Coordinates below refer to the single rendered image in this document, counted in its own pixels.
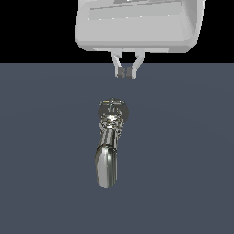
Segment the white Panda gripper body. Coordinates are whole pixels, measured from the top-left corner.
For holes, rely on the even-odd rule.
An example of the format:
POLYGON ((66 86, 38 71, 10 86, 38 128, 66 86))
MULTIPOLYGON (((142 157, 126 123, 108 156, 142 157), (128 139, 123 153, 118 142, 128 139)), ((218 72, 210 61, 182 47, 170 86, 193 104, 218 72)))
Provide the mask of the white Panda gripper body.
POLYGON ((87 51, 187 53, 205 0, 78 0, 75 41, 87 51))

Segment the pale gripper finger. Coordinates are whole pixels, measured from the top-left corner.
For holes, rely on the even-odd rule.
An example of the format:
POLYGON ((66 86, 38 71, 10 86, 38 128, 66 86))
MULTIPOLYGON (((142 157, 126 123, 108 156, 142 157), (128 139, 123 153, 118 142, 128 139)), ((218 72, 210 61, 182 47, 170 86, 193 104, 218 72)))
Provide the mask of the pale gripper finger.
POLYGON ((117 50, 111 51, 112 62, 115 67, 115 77, 124 78, 125 77, 125 67, 122 66, 120 58, 122 57, 122 52, 117 50))
POLYGON ((136 61, 132 64, 131 67, 128 67, 126 70, 126 77, 128 79, 135 79, 138 68, 142 65, 145 58, 144 50, 135 51, 136 61))

